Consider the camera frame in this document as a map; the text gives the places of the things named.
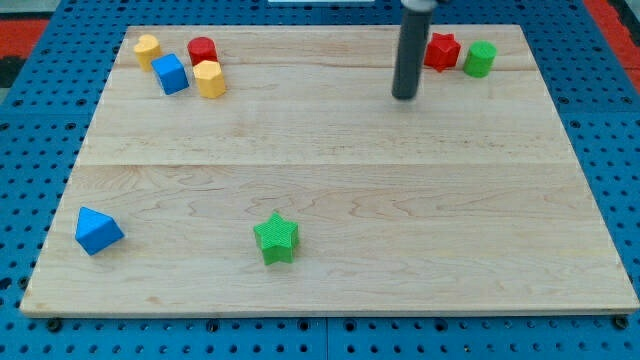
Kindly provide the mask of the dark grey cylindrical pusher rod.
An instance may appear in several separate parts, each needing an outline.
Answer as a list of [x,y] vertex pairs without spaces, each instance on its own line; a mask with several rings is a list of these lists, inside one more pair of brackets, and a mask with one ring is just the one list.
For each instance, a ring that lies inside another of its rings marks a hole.
[[433,13],[433,6],[403,10],[391,90],[398,100],[417,94]]

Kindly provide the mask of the silver rod mount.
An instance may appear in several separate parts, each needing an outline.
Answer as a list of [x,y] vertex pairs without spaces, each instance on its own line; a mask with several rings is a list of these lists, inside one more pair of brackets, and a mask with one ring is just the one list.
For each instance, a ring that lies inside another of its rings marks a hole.
[[437,0],[401,0],[403,7],[413,12],[432,12],[437,6]]

